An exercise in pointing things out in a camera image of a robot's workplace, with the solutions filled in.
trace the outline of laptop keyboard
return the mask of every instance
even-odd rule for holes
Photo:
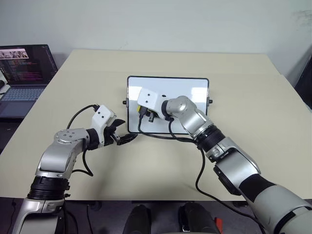
[[[1,101],[35,101],[44,89],[9,89]]]

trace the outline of laptop screen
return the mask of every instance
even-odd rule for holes
[[[0,46],[0,70],[8,84],[48,84],[58,71],[48,45]]]

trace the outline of white wall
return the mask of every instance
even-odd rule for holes
[[[311,0],[0,0],[0,45],[265,53],[295,84],[311,22]]]

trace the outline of robotic arm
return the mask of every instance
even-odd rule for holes
[[[35,179],[27,198],[24,199],[13,228],[13,234],[54,234],[58,213],[64,204],[65,190],[77,156],[112,144],[122,145],[133,140],[136,134],[119,137],[116,127],[125,121],[116,119],[106,106],[97,106],[90,129],[64,129],[54,135],[53,143],[43,153]]]
[[[243,195],[255,216],[272,234],[312,233],[312,206],[288,189],[264,179],[256,162],[186,96],[167,100],[141,89],[138,105],[159,118],[177,118],[206,157],[214,172],[233,195]]]

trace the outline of table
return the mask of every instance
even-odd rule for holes
[[[126,120],[129,75],[210,80],[211,120],[258,163],[262,175],[312,198],[311,113],[266,55],[74,50],[0,155],[0,196],[25,197],[44,150],[82,107],[98,103]],[[72,127],[89,128],[93,111]],[[118,133],[126,133],[126,125]],[[70,199],[209,200],[195,190],[201,155],[194,145],[138,136],[87,152],[94,177],[74,173]],[[207,160],[199,183],[222,200],[242,200]],[[83,168],[81,156],[75,168]]]

